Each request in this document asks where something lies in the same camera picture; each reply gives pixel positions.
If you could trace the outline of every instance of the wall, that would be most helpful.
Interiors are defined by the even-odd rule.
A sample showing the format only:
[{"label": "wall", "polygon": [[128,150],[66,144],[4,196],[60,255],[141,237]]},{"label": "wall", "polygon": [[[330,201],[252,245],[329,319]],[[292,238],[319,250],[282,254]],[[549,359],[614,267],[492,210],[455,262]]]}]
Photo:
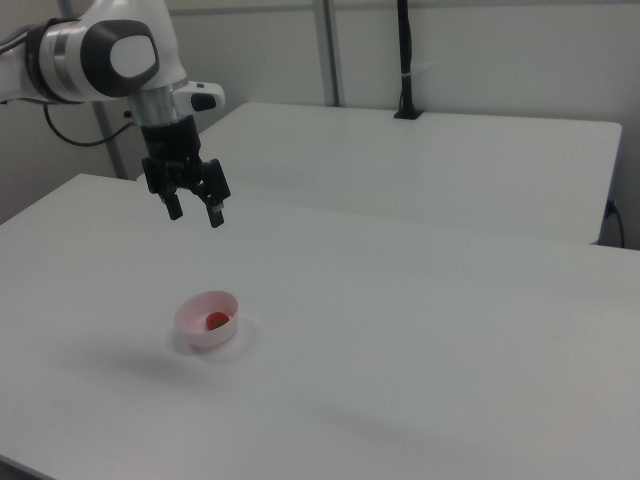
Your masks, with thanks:
[{"label": "wall", "polygon": [[[5,0],[0,37],[19,26],[59,17],[51,0]],[[90,105],[52,107],[59,129],[78,140],[101,138]],[[47,127],[42,107],[26,102],[0,105],[0,223],[31,205],[78,173],[113,176],[105,147],[77,148]]]},{"label": "wall", "polygon": [[[397,108],[396,13],[380,2],[336,4],[348,107]],[[414,78],[417,106],[622,124],[611,196],[620,203],[627,243],[640,248],[640,5],[412,8],[410,17],[414,65],[437,62]],[[603,238],[618,244],[613,218]]]}]

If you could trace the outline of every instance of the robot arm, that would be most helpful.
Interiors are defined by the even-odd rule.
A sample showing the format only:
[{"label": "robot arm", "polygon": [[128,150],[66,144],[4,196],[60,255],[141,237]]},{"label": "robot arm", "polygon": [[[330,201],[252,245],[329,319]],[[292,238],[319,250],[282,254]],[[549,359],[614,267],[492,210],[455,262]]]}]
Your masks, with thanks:
[{"label": "robot arm", "polygon": [[222,108],[219,85],[189,82],[169,12],[159,0],[96,0],[80,19],[51,19],[0,44],[0,102],[75,104],[126,97],[141,127],[151,193],[172,220],[177,188],[200,197],[211,225],[229,197],[217,160],[202,162],[193,115]]}]

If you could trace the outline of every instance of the pink bowl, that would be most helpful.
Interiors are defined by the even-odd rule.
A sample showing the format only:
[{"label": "pink bowl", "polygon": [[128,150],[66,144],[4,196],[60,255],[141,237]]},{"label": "pink bowl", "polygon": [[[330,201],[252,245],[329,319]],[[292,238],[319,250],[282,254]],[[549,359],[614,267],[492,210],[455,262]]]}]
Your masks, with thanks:
[{"label": "pink bowl", "polygon": [[[207,328],[207,317],[222,312],[229,321],[218,328]],[[238,300],[228,292],[204,292],[190,298],[176,312],[176,327],[184,333],[196,348],[211,348],[220,345],[238,330]]]}]

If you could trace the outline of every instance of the white desk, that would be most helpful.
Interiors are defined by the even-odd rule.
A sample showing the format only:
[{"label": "white desk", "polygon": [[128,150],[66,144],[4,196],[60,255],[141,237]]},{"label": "white desk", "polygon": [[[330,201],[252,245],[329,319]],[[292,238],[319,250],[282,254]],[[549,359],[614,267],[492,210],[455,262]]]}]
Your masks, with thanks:
[{"label": "white desk", "polygon": [[[0,455],[61,480],[640,477],[640,256],[80,176],[0,226]],[[173,313],[227,289],[193,355]]]},{"label": "white desk", "polygon": [[613,123],[249,103],[205,131],[233,194],[575,243],[598,240]]}]

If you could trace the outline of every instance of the red object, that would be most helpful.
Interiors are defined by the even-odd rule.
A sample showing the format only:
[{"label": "red object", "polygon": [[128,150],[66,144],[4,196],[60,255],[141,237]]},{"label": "red object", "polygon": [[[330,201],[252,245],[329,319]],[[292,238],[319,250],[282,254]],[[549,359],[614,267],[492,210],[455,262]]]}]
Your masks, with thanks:
[{"label": "red object", "polygon": [[229,315],[224,312],[214,312],[207,317],[207,330],[215,330],[229,321]]}]

